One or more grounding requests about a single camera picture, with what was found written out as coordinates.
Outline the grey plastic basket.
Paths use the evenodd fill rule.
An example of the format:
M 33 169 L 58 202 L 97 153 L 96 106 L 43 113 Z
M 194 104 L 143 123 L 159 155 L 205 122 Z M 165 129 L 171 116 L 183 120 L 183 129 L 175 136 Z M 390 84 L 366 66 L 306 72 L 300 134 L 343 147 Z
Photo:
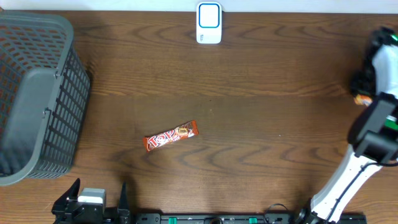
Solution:
M 1 185 L 70 171 L 91 82 L 64 17 L 1 13 Z

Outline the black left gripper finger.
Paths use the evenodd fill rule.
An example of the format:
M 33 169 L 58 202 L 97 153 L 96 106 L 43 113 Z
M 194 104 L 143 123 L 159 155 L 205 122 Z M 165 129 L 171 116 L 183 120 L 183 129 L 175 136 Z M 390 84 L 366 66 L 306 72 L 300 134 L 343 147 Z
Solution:
M 80 189 L 80 178 L 77 178 L 77 180 L 74 181 L 72 186 L 55 201 L 53 207 L 66 207 L 67 203 L 70 200 L 77 200 L 79 189 Z
M 128 212 L 129 211 L 129 202 L 127 200 L 127 192 L 126 192 L 126 183 L 125 182 L 123 183 L 122 189 L 121 189 L 118 211 L 119 212 Z

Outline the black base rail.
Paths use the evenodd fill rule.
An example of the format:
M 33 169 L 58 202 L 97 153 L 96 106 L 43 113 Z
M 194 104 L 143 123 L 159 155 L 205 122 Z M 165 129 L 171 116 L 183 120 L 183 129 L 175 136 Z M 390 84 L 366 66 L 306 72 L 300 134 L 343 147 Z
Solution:
M 163 214 L 137 213 L 132 224 L 322 224 L 326 221 L 305 207 L 298 214 L 281 203 L 275 203 L 263 213 Z

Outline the orange snack box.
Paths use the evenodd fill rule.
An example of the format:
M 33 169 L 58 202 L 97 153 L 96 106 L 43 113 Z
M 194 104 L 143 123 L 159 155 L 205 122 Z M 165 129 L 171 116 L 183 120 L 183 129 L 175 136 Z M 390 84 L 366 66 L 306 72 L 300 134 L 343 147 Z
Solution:
M 354 97 L 354 102 L 357 105 L 369 106 L 373 102 L 373 100 L 369 96 L 358 94 Z

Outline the orange chocolate bar wrapper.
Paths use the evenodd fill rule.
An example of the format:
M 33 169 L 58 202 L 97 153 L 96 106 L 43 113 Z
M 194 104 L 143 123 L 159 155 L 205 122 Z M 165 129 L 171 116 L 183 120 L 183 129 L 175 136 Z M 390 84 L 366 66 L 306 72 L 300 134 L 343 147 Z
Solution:
M 171 144 L 176 141 L 187 139 L 198 135 L 197 122 L 195 120 L 181 124 L 174 129 L 155 134 L 150 137 L 144 137 L 143 143 L 147 152 L 153 149 L 162 147 L 166 144 Z

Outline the white barcode scanner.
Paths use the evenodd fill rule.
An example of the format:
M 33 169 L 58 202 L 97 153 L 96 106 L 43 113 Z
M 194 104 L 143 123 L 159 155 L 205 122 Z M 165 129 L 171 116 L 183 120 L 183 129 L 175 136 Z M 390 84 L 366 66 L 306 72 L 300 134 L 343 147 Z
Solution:
M 218 2 L 199 2 L 196 13 L 196 40 L 219 44 L 222 38 L 222 7 Z

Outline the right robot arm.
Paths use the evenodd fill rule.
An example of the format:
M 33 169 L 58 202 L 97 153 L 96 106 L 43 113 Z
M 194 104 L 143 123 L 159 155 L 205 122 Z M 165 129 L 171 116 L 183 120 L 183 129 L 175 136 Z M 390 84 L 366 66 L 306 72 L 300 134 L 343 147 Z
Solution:
M 397 166 L 397 33 L 387 27 L 369 36 L 363 65 L 350 92 L 364 111 L 350 127 L 347 152 L 326 185 L 297 215 L 296 223 L 366 223 L 343 210 L 363 184 L 384 167 Z

